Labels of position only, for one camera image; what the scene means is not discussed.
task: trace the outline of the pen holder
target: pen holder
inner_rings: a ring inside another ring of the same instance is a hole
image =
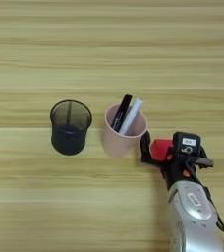
[[[113,158],[120,158],[127,154],[135,145],[140,142],[141,136],[147,130],[145,116],[138,112],[127,135],[119,134],[111,128],[112,121],[120,105],[113,105],[105,112],[104,131],[102,145],[105,153]]]

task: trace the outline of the wood grain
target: wood grain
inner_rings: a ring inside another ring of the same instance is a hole
[[[100,145],[125,92],[153,138],[202,136],[216,165],[198,174],[224,220],[224,0],[0,0],[0,252],[169,251],[158,170]],[[50,143],[66,98],[93,114],[74,157]]]

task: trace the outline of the pen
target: pen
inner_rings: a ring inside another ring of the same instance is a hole
[[[122,135],[125,135],[128,130],[130,129],[136,115],[138,114],[139,110],[140,110],[140,107],[142,105],[142,100],[140,99],[136,99],[131,111],[128,113],[119,133],[122,134]]]
[[[111,127],[113,128],[113,130],[119,132],[124,122],[124,119],[126,117],[131,100],[132,100],[132,96],[130,94],[125,94],[124,99],[121,105],[119,106],[116,116],[111,124]]]

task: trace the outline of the wire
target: wire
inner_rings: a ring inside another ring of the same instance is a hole
[[[196,173],[195,173],[195,165],[193,163],[191,163],[190,165],[190,161],[189,160],[186,160],[186,167],[188,169],[188,171],[191,173],[191,176],[193,177],[193,179],[195,180],[196,183],[200,184],[202,186],[202,188],[204,189],[204,192],[206,194],[206,197],[207,199],[210,201],[210,203],[213,205],[215,211],[216,211],[216,214],[218,216],[218,222],[217,222],[217,227],[222,231],[224,232],[224,222],[223,220],[220,218],[218,212],[217,212],[217,209],[211,199],[211,195],[210,195],[210,191],[207,187],[203,186],[202,183],[200,182],[200,180],[196,177]]]

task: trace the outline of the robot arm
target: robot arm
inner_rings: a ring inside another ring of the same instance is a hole
[[[171,252],[222,252],[217,235],[218,215],[205,188],[196,178],[195,165],[213,166],[200,137],[177,132],[171,140],[150,144],[146,133],[140,142],[141,160],[160,167],[168,188]]]

